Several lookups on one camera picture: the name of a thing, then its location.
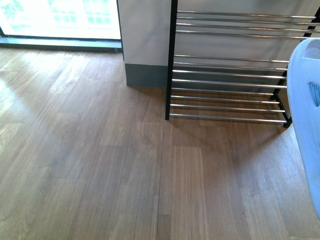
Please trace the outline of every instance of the rack leg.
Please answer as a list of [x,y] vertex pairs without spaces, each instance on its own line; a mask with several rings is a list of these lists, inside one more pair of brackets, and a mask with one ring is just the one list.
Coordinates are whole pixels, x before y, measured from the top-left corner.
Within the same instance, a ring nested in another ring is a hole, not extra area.
[[292,124],[292,118],[290,117],[287,122],[285,124],[283,124],[283,126],[287,129],[288,127],[290,127],[290,125]]
[[169,120],[170,118],[171,88],[172,88],[172,76],[173,76],[172,71],[174,68],[175,42],[176,42],[176,29],[177,29],[177,12],[178,12],[178,0],[172,0],[171,16],[170,16],[168,75],[167,75],[167,83],[166,83],[165,120]]

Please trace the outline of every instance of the glass window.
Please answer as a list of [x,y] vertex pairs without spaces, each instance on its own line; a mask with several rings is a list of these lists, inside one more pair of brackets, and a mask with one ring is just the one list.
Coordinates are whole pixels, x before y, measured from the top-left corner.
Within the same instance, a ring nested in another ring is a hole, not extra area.
[[0,0],[5,35],[120,39],[116,0]]

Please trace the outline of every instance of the floor plank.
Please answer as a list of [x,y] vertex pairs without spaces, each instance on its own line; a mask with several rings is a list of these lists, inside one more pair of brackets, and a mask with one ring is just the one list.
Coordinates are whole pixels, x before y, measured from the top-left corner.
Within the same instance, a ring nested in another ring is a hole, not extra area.
[[210,239],[201,148],[174,147],[171,239]]
[[202,126],[200,130],[210,235],[217,240],[249,240],[226,127]]
[[251,239],[290,239],[272,190],[253,193],[250,189],[242,188],[241,196]]

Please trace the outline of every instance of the white laundry basket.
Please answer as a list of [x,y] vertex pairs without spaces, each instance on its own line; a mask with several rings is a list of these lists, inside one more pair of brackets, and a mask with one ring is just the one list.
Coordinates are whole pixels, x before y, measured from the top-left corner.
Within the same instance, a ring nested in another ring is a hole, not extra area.
[[310,195],[320,219],[320,38],[304,40],[294,49],[287,93]]

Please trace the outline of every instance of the laminate flooring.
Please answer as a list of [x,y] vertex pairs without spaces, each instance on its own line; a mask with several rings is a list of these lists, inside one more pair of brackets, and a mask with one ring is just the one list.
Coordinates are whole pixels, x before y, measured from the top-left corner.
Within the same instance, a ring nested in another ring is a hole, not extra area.
[[293,125],[164,109],[120,53],[0,48],[0,239],[320,240]]

